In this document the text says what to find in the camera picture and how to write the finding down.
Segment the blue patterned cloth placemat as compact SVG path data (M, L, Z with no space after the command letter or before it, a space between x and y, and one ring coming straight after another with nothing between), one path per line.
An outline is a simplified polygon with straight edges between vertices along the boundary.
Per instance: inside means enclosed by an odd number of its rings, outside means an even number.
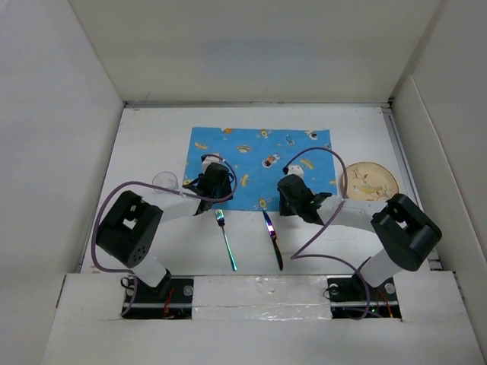
M194 127L183 181L188 183L202 172L203 154L219 154L239 178L234 198L221 204L222 209L277 211L277 183L284 176L282 168L302 150L316 146L332 147L328 130Z

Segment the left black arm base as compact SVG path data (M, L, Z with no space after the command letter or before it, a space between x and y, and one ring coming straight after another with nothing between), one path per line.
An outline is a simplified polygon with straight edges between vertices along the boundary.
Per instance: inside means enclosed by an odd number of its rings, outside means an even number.
M156 294L139 279L135 285L132 276L120 280L125 290L121 309L124 319L186 320L192 318L194 277L172 277L163 289L162 296Z

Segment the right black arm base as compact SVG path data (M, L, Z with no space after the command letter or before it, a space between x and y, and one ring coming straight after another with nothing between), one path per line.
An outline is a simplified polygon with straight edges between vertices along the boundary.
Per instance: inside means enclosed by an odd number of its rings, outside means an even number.
M330 275L323 296L329 300L333 319L401 319L396 286L388 278L378 287L368 287L353 275Z

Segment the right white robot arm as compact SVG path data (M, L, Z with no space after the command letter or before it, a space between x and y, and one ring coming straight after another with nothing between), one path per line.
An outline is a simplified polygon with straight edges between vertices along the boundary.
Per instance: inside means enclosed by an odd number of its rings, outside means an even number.
M418 271L440 242L440 228L407 195L396 193L385 202L314 194L304 180L289 174L279 180L279 213L298 216L322 227L339 225L375 233L382 249L359 269L352 280L355 296L367 300L380 285L401 271Z

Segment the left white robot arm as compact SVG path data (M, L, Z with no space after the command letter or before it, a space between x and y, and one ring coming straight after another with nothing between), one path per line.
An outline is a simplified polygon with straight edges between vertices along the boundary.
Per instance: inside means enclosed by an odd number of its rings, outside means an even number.
M134 276L134 291L143 286L149 299L164 300L171 273L155 257L147 257L159 225L207 212L231 200L236 188L236 173L226 161L205 163L198 177L181 190L138 181L121 184L107 196L95 218L92 262L101 271L116 272L98 262L96 248L101 248L124 266L122 272Z

